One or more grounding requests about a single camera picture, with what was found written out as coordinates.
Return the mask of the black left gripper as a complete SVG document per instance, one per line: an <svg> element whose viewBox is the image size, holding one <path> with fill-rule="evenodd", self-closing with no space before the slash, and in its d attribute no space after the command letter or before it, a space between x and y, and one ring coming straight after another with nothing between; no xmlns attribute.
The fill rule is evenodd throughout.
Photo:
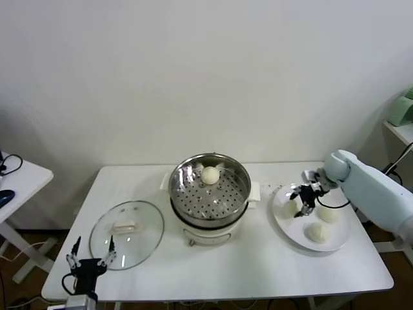
<svg viewBox="0 0 413 310"><path fill-rule="evenodd" d="M116 258L116 249L113 236L110 238L108 252L102 259L89 258L80 260L77 257L81 237L79 236L72 250L66 255L66 261L69 267L73 269L72 274L76 278L74 289L75 294L94 293L96 289L97 278L106 273L109 267Z"/></svg>

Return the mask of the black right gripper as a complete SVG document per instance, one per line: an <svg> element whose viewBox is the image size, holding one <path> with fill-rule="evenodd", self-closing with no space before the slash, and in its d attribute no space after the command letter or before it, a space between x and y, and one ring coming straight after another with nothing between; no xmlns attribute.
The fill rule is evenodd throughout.
<svg viewBox="0 0 413 310"><path fill-rule="evenodd" d="M311 185L299 185L292 189L290 200L295 200L297 197L301 198L303 203L302 208L294 215L295 218L309 216L313 208L316 206L316 199L321 196L321 189L314 189Z"/></svg>

